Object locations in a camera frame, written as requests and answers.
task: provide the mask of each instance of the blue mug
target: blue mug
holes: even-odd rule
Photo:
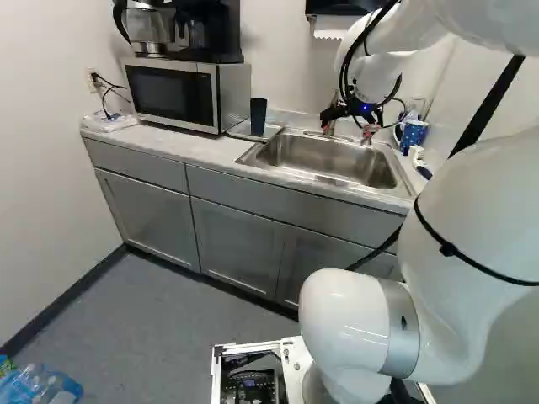
[[[422,120],[407,120],[401,124],[403,137],[399,146],[404,156],[408,155],[411,146],[421,146],[429,133],[429,124]]]

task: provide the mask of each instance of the cup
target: cup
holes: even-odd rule
[[[429,133],[430,125],[422,120],[407,120],[403,124],[403,137],[400,141],[400,151],[408,155],[411,146],[421,146]]]
[[[266,128],[266,98],[251,98],[251,135],[262,136]]]

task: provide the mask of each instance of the gray carpet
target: gray carpet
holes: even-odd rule
[[[15,360],[68,373],[87,403],[209,404],[213,344],[298,334],[293,321],[129,255]]]

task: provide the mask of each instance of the stainless steel sink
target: stainless steel sink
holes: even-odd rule
[[[256,145],[236,162],[314,183],[409,199],[409,186],[392,148],[372,142],[287,130]]]

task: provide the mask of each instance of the gray countertop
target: gray countertop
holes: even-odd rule
[[[278,118],[286,118],[290,127],[300,127],[305,130],[318,130],[318,121],[314,115],[283,112]],[[340,123],[336,128],[339,131],[351,131],[357,128],[349,126],[348,122]],[[400,215],[406,215],[412,207],[414,197],[401,199],[387,195],[349,190],[333,185],[321,185],[301,181],[298,178],[288,178],[277,173],[263,170],[262,168],[250,167],[235,163],[255,143],[233,139],[225,136],[205,136],[187,130],[165,130],[154,126],[136,125],[110,133],[96,133],[81,129],[83,137],[102,141],[116,146],[123,146],[139,152],[146,152],[160,157],[169,158],[178,162],[185,162],[199,167],[213,169],[222,173],[229,173],[239,177],[259,180],[297,189],[311,194],[317,194],[332,199],[369,206],[376,209],[386,210]],[[391,144],[389,133],[376,135],[379,141],[387,141]],[[408,176],[408,182],[418,194],[426,181],[413,170],[410,162],[400,153],[396,153],[401,162],[404,172]]]

